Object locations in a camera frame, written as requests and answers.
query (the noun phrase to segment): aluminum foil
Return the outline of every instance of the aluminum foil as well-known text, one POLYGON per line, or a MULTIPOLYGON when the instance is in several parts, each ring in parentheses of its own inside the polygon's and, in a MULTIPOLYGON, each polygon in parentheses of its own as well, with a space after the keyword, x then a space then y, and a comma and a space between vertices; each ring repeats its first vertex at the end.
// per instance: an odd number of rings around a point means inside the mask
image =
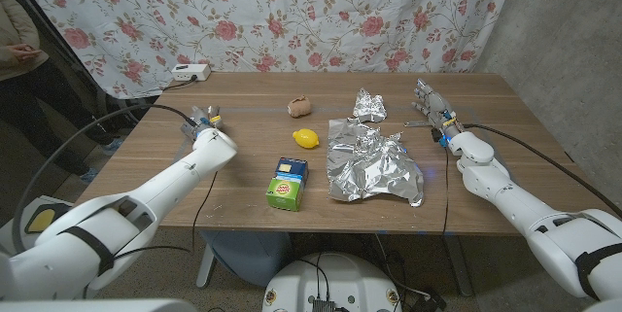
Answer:
POLYGON ((406 154, 399 133, 383 137, 379 128, 359 119, 328 122, 327 172, 334 199, 353 201, 391 193, 408 199, 413 207, 423 204, 423 174, 406 154))
POLYGON ((382 102, 382 96, 376 95, 371 97, 371 94, 364 88, 359 90, 353 114, 355 117, 359 118, 360 122, 380 122, 387 117, 387 111, 382 102))

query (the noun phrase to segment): gray wall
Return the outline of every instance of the gray wall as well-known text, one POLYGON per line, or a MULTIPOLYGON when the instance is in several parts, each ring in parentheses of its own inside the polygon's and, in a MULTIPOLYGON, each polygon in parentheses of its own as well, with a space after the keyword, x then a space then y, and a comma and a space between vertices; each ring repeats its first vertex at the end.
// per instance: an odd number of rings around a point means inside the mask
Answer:
POLYGON ((622 0, 507 0, 475 71, 501 74, 622 202, 622 0))

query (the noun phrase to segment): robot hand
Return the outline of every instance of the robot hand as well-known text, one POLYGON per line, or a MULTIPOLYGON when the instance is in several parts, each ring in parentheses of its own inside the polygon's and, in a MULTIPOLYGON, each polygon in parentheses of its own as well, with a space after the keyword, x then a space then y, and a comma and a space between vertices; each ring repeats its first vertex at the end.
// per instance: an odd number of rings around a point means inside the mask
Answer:
POLYGON ((456 114, 449 102, 434 91, 430 85, 421 79, 417 81, 417 85, 419 88, 415 89, 415 94, 424 104, 413 102, 413 107, 425 114, 433 127, 442 130, 443 124, 454 119, 456 114))

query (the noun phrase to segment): lemon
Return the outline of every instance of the lemon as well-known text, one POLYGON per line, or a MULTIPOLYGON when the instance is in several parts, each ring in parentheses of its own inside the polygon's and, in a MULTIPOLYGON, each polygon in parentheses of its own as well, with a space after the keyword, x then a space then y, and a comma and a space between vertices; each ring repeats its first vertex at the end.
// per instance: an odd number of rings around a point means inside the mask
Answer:
POLYGON ((294 132, 292 137, 298 146, 302 148, 313 148, 320 144, 318 134, 308 128, 302 128, 299 131, 294 132))

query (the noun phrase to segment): fabric backdrop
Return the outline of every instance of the fabric backdrop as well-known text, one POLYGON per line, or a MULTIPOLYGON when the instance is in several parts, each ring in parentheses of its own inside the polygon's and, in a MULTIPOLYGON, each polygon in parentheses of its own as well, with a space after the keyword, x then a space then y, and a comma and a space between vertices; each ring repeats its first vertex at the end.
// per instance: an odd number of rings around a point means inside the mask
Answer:
POLYGON ((37 0, 117 98, 216 71, 463 72, 504 0, 37 0))

